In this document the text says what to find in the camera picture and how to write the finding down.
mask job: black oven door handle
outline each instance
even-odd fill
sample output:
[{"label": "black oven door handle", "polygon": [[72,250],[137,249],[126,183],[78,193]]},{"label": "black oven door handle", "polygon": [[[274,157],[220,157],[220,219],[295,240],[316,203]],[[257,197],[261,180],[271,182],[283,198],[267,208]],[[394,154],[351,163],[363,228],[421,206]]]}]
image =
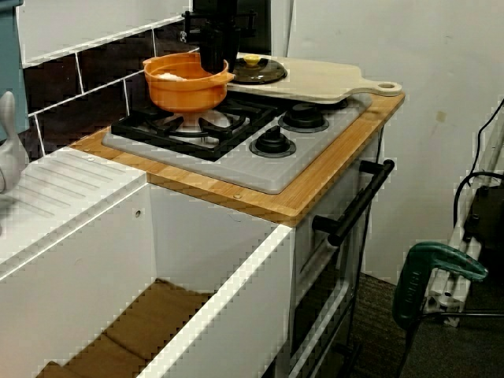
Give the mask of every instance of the black oven door handle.
[{"label": "black oven door handle", "polygon": [[362,161],[359,171],[372,174],[371,182],[365,189],[361,189],[358,192],[357,196],[338,220],[316,215],[312,221],[312,229],[328,233],[329,244],[334,247],[341,246],[343,240],[367,209],[378,190],[394,170],[394,167],[395,163],[392,160],[386,160],[383,164]]}]

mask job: wooden cutting board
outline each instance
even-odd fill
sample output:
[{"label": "wooden cutting board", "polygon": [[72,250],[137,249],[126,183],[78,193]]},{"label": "wooden cutting board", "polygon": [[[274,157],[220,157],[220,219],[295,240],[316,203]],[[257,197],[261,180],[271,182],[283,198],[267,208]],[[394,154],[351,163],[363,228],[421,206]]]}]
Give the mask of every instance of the wooden cutting board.
[{"label": "wooden cutting board", "polygon": [[398,83],[371,81],[362,78],[355,65],[341,65],[325,61],[307,61],[289,57],[274,57],[287,70],[287,77],[270,84],[243,85],[229,83],[230,91],[253,95],[290,98],[293,100],[332,104],[356,93],[397,96],[402,93]]}]

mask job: black burner grate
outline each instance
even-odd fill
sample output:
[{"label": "black burner grate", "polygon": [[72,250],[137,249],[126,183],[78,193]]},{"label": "black burner grate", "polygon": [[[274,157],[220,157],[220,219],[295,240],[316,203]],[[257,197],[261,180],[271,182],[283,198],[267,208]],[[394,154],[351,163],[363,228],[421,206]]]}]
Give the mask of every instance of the black burner grate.
[{"label": "black burner grate", "polygon": [[[111,132],[138,142],[173,150],[207,161],[216,161],[238,146],[245,139],[269,124],[277,115],[277,108],[256,101],[233,99],[232,95],[214,110],[224,114],[230,126],[223,128],[199,118],[201,132],[181,132],[177,130],[183,123],[182,117],[168,121],[173,113],[166,112],[154,104],[142,109],[134,109],[130,116],[114,122]],[[195,138],[215,138],[215,146],[192,143]]]}]

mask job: wooden countertop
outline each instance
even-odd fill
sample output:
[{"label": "wooden countertop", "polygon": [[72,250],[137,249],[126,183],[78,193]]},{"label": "wooden countertop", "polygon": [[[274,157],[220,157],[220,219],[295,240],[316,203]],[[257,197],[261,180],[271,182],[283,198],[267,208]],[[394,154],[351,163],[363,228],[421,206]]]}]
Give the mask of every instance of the wooden countertop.
[{"label": "wooden countertop", "polygon": [[105,147],[102,138],[109,128],[89,135],[71,147],[141,169],[147,172],[147,179],[152,184],[294,227],[361,153],[405,98],[404,94],[397,97],[371,96],[371,106],[278,195],[267,195]]}]

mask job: cutting board hole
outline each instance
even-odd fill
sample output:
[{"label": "cutting board hole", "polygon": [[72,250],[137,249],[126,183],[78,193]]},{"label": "cutting board hole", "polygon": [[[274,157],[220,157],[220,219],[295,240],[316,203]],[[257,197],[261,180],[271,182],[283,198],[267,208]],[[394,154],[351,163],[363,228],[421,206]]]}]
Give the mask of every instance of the cutting board hole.
[{"label": "cutting board hole", "polygon": [[392,89],[395,88],[394,84],[389,84],[389,83],[380,83],[378,84],[378,87],[380,88],[386,88],[386,89]]}]

